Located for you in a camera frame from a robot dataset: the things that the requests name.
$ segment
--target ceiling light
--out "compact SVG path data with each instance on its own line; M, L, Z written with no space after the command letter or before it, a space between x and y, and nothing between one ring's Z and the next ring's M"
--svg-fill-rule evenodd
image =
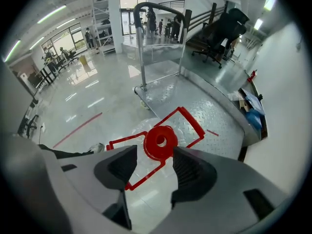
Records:
M263 20L258 19L257 22L256 22L255 25L254 25L254 28L255 28L256 30L258 30L258 29L260 28L260 26L261 26L262 23L263 23Z
M70 117L66 120L66 122L69 122L70 120L72 120L72 119L76 118L76 116L77 116L77 115L70 116Z
M55 39L54 41L53 41L53 43L55 43L58 39L61 39L62 37L59 37L59 38L57 38L57 39Z
M266 0L264 4L264 8L267 10L272 10L276 0Z
M67 22L65 22L65 23L63 23L63 24L61 24L60 26L58 26L57 27L57 29L58 28L61 28L63 25L65 25L65 24L67 24L67 23L69 23L69 22L71 22L71 21L73 21L73 20L75 20L76 18L73 18L73 19L71 19L71 20L69 20L69 21L67 21Z
M86 88L91 87L92 85L97 84L97 83L98 83L98 80L91 82L88 86L86 86Z
M79 27L79 28L77 28L77 29L73 29L71 32L74 32L74 31L76 31L76 30L78 30L78 29L80 29L81 27Z
M98 99L98 100L96 100L95 102L93 102L92 104L90 104L90 105L88 106L88 108L94 106L95 104L99 103L99 102L102 101L102 100L104 100L104 97L102 97L101 99Z
M37 43L40 42L43 38L44 37L41 37L33 46L30 47L29 50L32 50L37 45Z
M56 10L50 12L48 15L46 15L45 17L41 18L37 23L42 23L44 20L46 20L47 18L49 18L50 16L52 16L53 14L55 14L56 12L62 10L66 8L66 5L61 6L60 8L57 8Z
M15 43L14 47L11 49L10 53L7 55L7 57L6 57L6 59L5 59L4 62L6 62L7 60L9 60L10 56L12 55L12 53L13 53L13 51L16 49L16 47L19 45L19 43L20 43L20 40L18 40L18 41Z
M67 97L66 99L65 99L65 101L68 101L68 100L70 100L73 96L75 96L77 93L74 93L74 94L71 94L69 97Z

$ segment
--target cart handle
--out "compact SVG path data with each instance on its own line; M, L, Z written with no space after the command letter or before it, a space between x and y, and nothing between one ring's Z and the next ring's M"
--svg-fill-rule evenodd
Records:
M153 3L153 2L140 2L133 9L133 17L135 20L136 28L139 28L139 27L142 28L141 21L140 21L140 13L139 13L139 11L142 7L152 7L155 9L165 10L165 11L168 11L170 13L176 14L182 18L183 28L186 28L185 17L181 12L174 10L172 8L157 4L157 3Z

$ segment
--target red metal frame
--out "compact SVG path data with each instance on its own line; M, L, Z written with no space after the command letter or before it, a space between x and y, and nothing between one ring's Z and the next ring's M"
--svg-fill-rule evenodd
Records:
M184 108L184 107L177 107L177 109L175 109L173 112L171 112L170 114L168 114L162 121L160 121L159 123L157 123L154 127L157 127L159 125L161 125L162 123L164 123L168 118L170 118L172 115L174 115L176 112L180 112L185 118L186 120L191 124L191 126L195 129L196 133L198 134L198 139L194 140L192 143L190 143L189 145L187 145L187 148L190 148L192 146L194 146L196 143L200 142L205 135L205 131L201 128L201 126L198 124L198 122L194 119L194 117ZM117 139L117 140L113 140L109 142L109 145L106 145L106 150L110 151L114 149L114 144L116 143L120 143L129 139L133 139L136 137L139 137L141 135L146 136L147 132L141 132L139 134L136 135L132 135L129 137L125 137L125 138L121 138L121 139ZM162 167L165 166L166 164L166 160L159 160L160 165L157 166L154 170L152 170L149 174L147 174L144 178L142 178L140 181L138 181L137 183L135 183L134 185L131 185L129 182L127 183L125 190L130 190L133 191L135 188L137 188L138 186L140 186L141 184L143 184L146 180L148 180L154 173L156 173L157 171L159 171Z

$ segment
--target person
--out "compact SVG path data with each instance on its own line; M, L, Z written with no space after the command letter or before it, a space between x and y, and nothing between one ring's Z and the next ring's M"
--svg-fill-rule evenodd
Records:
M167 26L166 26L166 30L165 30L165 37L169 37L170 38L170 29L172 27L172 22L171 19L167 20Z
M60 47L59 50L64 54L65 58L69 58L69 52L66 49L63 49L63 47Z
M144 35L144 27L143 27L143 18L140 18L140 21L141 21L141 27L142 27L142 33L143 33L143 35Z
M53 60L53 54L46 47L44 47L43 51L45 53L44 61L46 62L48 59L50 60L48 62L48 68L50 69L51 72L55 73L57 64Z
M161 31L162 31L162 22L164 21L164 19L162 19L160 22L159 22L159 25L158 25L158 28L159 28L159 35L161 36Z
M147 23L146 23L147 38L150 38L150 37L154 38L155 30L156 30L156 14L152 7L148 8L148 13L146 17L147 17Z
M91 46L92 46L92 48L94 48L93 36L92 36L89 28L86 28L86 33L84 34L84 36L86 37L86 41L89 45L89 48L91 49Z
M181 21L182 21L182 18L179 15L176 15L174 17L174 24L173 24L172 33L171 33L172 39L174 39L175 37L176 39L178 38L179 33L180 33Z

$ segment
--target red circular hub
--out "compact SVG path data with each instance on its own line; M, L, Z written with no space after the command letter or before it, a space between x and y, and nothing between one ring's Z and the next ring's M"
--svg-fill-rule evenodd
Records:
M158 161L164 161L171 157L175 146L177 146L177 137L170 126L152 128L143 143L146 155Z

